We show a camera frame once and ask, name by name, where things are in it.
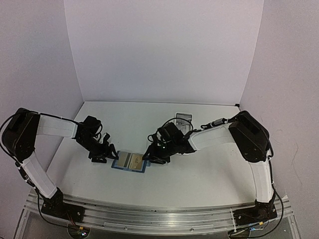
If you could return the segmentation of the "silver cards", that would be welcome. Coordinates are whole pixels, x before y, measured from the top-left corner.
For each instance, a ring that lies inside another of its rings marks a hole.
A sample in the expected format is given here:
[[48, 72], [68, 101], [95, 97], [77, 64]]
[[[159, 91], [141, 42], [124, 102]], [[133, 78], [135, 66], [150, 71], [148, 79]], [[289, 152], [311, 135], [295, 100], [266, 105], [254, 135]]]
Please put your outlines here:
[[131, 155], [130, 169], [141, 170], [142, 167], [143, 167], [142, 155], [133, 153]]

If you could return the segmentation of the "blue card holder wallet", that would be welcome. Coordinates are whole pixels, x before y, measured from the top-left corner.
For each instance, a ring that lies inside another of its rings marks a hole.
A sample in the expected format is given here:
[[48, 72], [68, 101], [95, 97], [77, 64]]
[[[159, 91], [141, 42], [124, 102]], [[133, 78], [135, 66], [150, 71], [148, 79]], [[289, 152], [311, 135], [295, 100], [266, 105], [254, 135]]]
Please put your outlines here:
[[118, 151], [117, 154], [119, 158], [113, 160], [113, 169], [144, 173], [146, 168], [151, 166], [149, 161], [143, 160], [142, 154], [127, 151]]

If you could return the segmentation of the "gold credit card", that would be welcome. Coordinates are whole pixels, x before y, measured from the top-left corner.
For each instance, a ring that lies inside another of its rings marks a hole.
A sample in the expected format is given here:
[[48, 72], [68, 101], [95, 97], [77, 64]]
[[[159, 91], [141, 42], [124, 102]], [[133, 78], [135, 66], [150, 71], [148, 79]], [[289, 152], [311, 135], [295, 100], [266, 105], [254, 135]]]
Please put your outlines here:
[[117, 165], [122, 168], [129, 168], [132, 153], [120, 151], [118, 155], [119, 159], [117, 160]]

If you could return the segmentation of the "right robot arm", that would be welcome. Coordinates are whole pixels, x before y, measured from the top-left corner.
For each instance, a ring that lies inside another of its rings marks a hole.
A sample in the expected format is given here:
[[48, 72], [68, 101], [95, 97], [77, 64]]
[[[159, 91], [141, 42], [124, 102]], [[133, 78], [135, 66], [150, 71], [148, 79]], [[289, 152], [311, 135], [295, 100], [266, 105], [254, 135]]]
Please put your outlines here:
[[148, 136], [150, 145], [143, 160], [167, 164], [176, 154], [191, 154], [226, 143], [236, 144], [250, 165], [256, 199], [253, 207], [235, 210], [234, 218], [238, 225], [266, 222], [277, 217], [274, 205], [277, 193], [270, 162], [274, 152], [269, 137], [268, 131], [247, 111], [230, 119], [220, 118], [203, 124], [199, 129], [192, 126], [187, 132], [168, 120]]

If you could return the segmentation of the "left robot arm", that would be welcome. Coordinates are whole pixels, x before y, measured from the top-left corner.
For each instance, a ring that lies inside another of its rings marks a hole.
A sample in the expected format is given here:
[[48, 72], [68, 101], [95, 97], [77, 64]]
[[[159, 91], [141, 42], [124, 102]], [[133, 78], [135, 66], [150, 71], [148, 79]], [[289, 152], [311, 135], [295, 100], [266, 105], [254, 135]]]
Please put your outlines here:
[[49, 178], [37, 159], [37, 136], [73, 139], [89, 152], [89, 159], [95, 163], [106, 163], [108, 159], [117, 160], [119, 157], [115, 146], [108, 142], [110, 135], [102, 135], [102, 128], [101, 121], [92, 116], [76, 122], [25, 108], [19, 108], [1, 125], [0, 147], [15, 161], [24, 181], [43, 199], [43, 205], [39, 208], [42, 214], [80, 223], [85, 209], [64, 202], [62, 191]]

